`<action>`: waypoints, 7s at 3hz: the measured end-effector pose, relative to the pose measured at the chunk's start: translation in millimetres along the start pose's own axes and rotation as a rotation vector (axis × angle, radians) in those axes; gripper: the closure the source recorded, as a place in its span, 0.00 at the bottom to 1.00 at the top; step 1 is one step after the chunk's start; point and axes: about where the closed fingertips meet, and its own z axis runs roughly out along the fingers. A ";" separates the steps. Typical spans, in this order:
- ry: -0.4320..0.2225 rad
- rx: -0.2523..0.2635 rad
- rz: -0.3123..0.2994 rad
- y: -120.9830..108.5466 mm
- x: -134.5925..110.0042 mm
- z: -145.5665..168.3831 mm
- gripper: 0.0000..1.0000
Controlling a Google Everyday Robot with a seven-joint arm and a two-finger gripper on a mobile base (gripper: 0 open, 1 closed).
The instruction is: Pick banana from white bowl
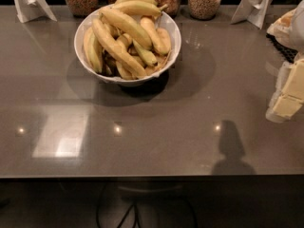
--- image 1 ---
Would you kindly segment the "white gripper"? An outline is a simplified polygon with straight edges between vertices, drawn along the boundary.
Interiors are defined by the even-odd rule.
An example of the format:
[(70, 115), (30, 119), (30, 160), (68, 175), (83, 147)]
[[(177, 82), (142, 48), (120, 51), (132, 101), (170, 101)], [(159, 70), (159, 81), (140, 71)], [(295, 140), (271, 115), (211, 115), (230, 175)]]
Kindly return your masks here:
[[(304, 52), (304, 0), (267, 29), (267, 33), (284, 47)], [(266, 119), (274, 123), (283, 123), (304, 104), (304, 61), (294, 64), (284, 62), (278, 71), (275, 93), (269, 102)]]

